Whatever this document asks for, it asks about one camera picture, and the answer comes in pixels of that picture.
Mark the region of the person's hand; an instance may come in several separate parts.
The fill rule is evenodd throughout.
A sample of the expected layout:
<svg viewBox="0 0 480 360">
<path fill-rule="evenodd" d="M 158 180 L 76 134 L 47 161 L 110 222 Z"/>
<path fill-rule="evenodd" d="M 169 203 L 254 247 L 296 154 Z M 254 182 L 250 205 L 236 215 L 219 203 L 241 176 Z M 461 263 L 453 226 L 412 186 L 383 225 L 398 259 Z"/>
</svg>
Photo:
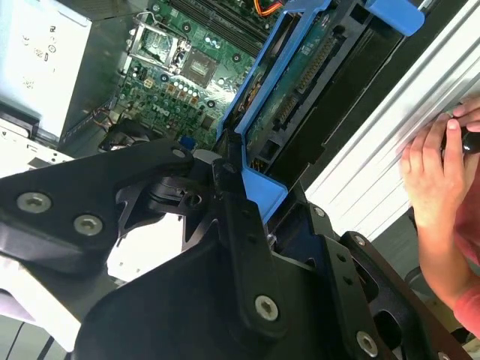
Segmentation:
<svg viewBox="0 0 480 360">
<path fill-rule="evenodd" d="M 403 151 L 401 172 L 419 228 L 452 227 L 473 183 L 479 155 L 464 154 L 462 127 L 479 131 L 478 97 L 440 115 Z"/>
</svg>

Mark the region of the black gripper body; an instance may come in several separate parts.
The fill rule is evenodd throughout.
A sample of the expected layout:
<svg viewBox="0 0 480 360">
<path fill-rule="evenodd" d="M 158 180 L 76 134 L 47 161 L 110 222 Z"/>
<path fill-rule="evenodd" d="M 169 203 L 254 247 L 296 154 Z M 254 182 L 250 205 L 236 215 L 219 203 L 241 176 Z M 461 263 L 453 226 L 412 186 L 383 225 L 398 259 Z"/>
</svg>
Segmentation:
<svg viewBox="0 0 480 360">
<path fill-rule="evenodd" d="M 308 225 L 277 231 L 270 270 L 245 279 L 241 309 L 216 239 L 116 290 L 86 317 L 75 359 L 349 359 Z"/>
</svg>

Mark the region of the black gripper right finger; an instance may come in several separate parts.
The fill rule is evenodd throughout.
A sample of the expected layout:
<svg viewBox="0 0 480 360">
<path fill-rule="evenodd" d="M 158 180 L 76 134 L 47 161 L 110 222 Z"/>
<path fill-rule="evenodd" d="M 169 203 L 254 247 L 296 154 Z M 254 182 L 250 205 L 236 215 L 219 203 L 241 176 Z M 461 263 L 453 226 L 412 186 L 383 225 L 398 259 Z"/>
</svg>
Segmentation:
<svg viewBox="0 0 480 360">
<path fill-rule="evenodd" d="M 360 243 L 363 236 L 331 239 L 326 213 L 312 204 L 306 212 L 348 359 L 469 358 L 378 251 Z"/>
</svg>

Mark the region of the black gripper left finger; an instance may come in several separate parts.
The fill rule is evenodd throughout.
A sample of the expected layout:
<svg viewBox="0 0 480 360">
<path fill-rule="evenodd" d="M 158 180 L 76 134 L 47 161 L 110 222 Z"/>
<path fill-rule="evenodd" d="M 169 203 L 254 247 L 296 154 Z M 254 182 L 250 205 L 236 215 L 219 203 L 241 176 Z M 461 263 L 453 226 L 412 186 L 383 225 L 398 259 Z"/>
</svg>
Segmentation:
<svg viewBox="0 0 480 360">
<path fill-rule="evenodd" d="M 219 155 L 205 163 L 177 142 L 157 139 L 3 178 L 1 252 L 87 278 L 103 270 L 121 236 L 169 212 L 184 218 L 178 256 L 220 242 L 245 309 L 247 274 L 272 269 L 273 259 L 242 180 L 240 135 L 224 132 Z"/>
</svg>

